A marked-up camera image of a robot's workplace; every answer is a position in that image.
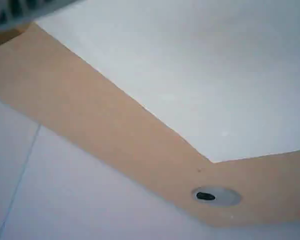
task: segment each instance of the white ceiling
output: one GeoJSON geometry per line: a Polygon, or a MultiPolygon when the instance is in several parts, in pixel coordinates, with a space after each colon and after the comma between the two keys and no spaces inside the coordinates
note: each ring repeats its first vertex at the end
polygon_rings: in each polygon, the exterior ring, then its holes
{"type": "Polygon", "coordinates": [[[212,162],[300,150],[300,0],[85,0],[38,23],[212,162]]]}

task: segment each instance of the blurry object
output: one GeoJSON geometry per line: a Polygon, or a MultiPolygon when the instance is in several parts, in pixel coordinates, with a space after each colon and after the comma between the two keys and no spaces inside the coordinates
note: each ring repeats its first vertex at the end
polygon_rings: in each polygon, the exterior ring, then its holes
{"type": "Polygon", "coordinates": [[[76,0],[0,0],[0,31],[51,13],[76,0]]]}

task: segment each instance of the tan ceiling border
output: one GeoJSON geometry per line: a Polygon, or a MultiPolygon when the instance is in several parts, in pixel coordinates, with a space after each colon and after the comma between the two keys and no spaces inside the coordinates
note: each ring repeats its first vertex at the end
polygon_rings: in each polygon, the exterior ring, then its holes
{"type": "Polygon", "coordinates": [[[211,163],[35,24],[0,46],[0,100],[209,225],[300,220],[300,151],[211,163]],[[192,190],[206,185],[242,202],[196,202],[192,190]]]}

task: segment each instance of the round light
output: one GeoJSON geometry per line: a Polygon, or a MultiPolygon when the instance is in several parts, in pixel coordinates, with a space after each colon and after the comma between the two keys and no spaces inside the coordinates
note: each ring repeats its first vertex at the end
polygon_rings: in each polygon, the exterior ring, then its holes
{"type": "Polygon", "coordinates": [[[203,186],[192,191],[193,198],[215,207],[230,207],[240,203],[241,195],[232,189],[220,186],[203,186]]]}

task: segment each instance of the white wall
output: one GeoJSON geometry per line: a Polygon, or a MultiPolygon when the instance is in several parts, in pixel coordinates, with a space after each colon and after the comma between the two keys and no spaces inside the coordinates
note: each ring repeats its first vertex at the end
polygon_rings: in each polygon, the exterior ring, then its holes
{"type": "Polygon", "coordinates": [[[0,240],[300,240],[300,222],[212,228],[0,103],[0,240]]]}
{"type": "Polygon", "coordinates": [[[38,23],[213,162],[300,150],[300,0],[85,0],[38,23]]]}

